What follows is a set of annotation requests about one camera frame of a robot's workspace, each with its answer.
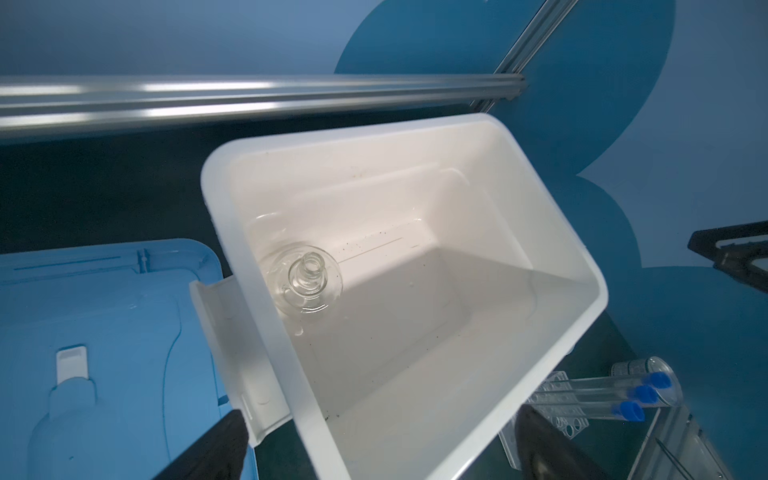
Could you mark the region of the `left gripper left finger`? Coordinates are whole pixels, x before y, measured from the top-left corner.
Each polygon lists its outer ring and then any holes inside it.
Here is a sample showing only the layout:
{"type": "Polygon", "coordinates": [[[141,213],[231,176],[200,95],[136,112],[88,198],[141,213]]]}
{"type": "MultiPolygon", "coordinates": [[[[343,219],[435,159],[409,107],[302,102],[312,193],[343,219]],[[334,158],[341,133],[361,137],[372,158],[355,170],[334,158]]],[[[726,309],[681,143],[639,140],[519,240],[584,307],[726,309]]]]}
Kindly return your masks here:
{"type": "Polygon", "coordinates": [[[248,448],[246,422],[239,410],[232,410],[154,479],[239,479],[248,448]]]}

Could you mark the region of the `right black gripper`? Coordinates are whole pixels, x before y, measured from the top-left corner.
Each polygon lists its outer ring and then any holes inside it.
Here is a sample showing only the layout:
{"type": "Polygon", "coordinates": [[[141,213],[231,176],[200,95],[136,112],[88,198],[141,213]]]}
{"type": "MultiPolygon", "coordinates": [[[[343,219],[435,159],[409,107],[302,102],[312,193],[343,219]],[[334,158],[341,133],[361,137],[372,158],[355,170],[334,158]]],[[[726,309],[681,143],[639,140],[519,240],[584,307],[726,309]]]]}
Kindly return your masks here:
{"type": "Polygon", "coordinates": [[[687,247],[737,282],[767,292],[767,221],[695,231],[687,247]]]}

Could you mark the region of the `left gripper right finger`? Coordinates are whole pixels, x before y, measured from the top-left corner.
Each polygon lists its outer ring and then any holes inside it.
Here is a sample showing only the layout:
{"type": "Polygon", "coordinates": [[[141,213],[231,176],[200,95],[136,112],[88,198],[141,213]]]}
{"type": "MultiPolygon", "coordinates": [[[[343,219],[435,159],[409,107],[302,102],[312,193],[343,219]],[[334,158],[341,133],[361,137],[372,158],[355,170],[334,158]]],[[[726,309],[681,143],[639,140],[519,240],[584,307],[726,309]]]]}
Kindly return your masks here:
{"type": "Polygon", "coordinates": [[[531,405],[517,412],[515,439],[522,477],[611,479],[611,476],[531,405]]]}

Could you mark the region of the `clear test tube rack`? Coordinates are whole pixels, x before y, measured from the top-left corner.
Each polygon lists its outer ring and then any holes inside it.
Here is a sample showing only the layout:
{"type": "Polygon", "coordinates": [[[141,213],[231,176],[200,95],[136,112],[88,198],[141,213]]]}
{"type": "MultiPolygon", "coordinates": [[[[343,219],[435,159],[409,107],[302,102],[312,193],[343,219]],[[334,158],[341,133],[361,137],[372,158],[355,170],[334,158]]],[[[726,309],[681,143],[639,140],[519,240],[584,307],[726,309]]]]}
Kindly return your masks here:
{"type": "Polygon", "coordinates": [[[573,439],[590,420],[644,422],[643,408],[630,393],[633,388],[632,381],[570,379],[564,371],[555,371],[525,404],[573,439]]]}

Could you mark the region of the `test tube blue cap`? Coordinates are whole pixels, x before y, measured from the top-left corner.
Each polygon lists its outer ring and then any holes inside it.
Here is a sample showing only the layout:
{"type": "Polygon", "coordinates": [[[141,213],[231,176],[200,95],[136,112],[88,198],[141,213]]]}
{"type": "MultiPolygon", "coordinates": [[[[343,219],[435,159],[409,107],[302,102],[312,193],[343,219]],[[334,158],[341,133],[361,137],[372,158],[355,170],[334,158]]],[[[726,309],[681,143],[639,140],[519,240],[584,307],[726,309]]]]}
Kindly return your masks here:
{"type": "Polygon", "coordinates": [[[617,420],[644,422],[645,412],[634,401],[597,402],[583,404],[533,404],[543,415],[564,418],[586,418],[593,420],[617,420]]]}
{"type": "Polygon", "coordinates": [[[652,372],[628,376],[545,381],[537,387],[536,391],[629,389],[640,385],[650,386],[655,389],[667,389],[673,386],[673,382],[671,377],[665,372],[652,372]]]}
{"type": "Polygon", "coordinates": [[[583,404],[583,403],[620,403],[634,401],[641,405],[652,406],[659,402],[657,391],[646,385],[619,389],[543,391],[535,392],[528,398],[531,404],[583,404]]]}

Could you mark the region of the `clear glass petri dish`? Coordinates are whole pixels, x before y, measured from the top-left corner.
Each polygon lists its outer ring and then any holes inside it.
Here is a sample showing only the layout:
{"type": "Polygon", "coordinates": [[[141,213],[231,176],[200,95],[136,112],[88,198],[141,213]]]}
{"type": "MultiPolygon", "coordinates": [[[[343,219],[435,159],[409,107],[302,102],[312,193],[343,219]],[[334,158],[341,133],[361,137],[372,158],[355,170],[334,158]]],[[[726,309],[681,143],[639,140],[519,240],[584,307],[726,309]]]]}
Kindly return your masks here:
{"type": "Polygon", "coordinates": [[[276,308],[288,317],[323,314],[339,303],[344,290],[338,262],[306,243],[288,244],[268,255],[262,273],[276,308]]]}

